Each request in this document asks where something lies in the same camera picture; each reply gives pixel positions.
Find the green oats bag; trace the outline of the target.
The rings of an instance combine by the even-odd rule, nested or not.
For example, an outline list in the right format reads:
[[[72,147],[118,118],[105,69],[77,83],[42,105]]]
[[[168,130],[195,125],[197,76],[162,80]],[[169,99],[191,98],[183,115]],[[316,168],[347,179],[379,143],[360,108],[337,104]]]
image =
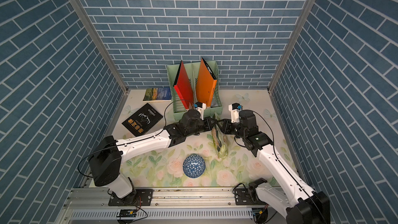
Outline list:
[[[224,159],[228,156],[229,140],[228,137],[222,133],[217,124],[211,130],[212,140],[218,158]]]

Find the blue patterned ceramic bowl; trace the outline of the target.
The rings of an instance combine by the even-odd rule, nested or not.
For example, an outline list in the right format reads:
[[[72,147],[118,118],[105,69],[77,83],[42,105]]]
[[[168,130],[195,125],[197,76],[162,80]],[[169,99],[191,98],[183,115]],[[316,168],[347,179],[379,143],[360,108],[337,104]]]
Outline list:
[[[191,154],[184,160],[182,168],[187,177],[198,178],[205,172],[205,160],[198,154]]]

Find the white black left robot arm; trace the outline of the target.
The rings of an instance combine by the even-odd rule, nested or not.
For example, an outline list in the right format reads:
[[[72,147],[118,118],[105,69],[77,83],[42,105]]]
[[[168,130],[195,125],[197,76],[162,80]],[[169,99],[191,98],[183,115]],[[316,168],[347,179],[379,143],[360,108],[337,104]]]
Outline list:
[[[197,110],[189,110],[176,123],[134,139],[103,138],[88,155],[92,180],[96,187],[107,187],[120,199],[135,191],[132,180],[121,174],[121,165],[128,160],[157,149],[170,148],[183,143],[187,137],[211,131],[218,120],[201,117]]]

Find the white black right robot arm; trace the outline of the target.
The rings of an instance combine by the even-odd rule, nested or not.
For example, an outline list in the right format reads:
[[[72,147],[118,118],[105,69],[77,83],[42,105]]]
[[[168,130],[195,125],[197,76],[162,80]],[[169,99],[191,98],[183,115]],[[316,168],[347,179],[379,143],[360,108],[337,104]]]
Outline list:
[[[245,147],[265,165],[283,190],[272,189],[270,183],[260,178],[249,185],[251,198],[270,205],[288,224],[329,224],[328,196],[322,191],[315,192],[290,168],[274,146],[274,141],[260,131],[255,114],[251,110],[233,110],[231,119],[217,123],[223,134],[243,140]]]

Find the orange file folder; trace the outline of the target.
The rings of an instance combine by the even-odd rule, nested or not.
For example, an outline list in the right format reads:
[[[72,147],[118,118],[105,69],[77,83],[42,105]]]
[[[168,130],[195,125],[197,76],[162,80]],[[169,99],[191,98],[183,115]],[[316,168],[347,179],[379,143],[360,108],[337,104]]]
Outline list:
[[[207,107],[211,107],[214,91],[217,85],[217,78],[208,65],[208,63],[202,58],[198,80],[196,85],[197,100],[201,103],[205,103]]]

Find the red file folder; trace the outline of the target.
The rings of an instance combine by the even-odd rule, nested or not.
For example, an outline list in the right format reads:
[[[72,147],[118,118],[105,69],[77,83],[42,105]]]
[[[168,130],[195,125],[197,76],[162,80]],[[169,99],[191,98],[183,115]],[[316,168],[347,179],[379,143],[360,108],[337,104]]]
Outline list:
[[[180,62],[173,87],[184,105],[184,108],[186,110],[191,109],[194,104],[194,94],[187,71],[182,61]]]

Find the landscape cover book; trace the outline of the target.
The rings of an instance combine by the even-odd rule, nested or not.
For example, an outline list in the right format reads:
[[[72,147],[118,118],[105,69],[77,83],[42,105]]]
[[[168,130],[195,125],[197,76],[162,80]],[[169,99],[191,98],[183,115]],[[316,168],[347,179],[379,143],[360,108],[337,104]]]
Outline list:
[[[144,102],[168,102],[172,100],[170,88],[148,88],[144,95]]]

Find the black book with antlers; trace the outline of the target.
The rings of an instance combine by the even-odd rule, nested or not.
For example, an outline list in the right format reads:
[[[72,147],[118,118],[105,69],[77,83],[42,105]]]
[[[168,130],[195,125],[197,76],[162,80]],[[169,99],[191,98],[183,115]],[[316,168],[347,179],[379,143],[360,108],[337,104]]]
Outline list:
[[[163,116],[149,103],[146,103],[122,122],[134,136],[142,136],[153,128]]]

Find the small black controller box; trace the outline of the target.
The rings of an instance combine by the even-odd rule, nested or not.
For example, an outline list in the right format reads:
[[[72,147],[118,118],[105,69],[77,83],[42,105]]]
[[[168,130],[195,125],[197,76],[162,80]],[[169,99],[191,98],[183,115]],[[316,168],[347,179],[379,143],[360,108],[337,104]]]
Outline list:
[[[117,218],[132,218],[134,219],[137,216],[137,209],[121,209]]]

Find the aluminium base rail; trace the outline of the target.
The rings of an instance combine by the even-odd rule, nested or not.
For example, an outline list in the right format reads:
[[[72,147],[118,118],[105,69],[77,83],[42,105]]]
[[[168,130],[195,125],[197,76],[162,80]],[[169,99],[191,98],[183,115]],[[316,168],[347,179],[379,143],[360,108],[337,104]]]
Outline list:
[[[57,218],[58,224],[270,224],[286,219],[270,205],[254,201],[249,186],[138,188],[118,199],[105,188],[75,188]],[[121,209],[137,209],[134,219],[117,218]]]

